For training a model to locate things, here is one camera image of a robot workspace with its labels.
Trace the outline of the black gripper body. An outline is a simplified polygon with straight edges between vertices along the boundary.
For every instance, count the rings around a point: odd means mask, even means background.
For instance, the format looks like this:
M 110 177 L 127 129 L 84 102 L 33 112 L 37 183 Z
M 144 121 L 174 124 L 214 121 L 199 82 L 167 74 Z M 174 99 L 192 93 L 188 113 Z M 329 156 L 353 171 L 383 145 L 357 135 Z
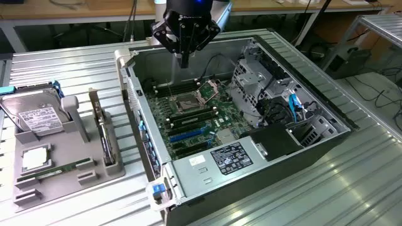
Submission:
M 186 54 L 192 26 L 203 28 L 211 19 L 211 0 L 168 0 L 163 21 L 180 39 L 180 49 Z

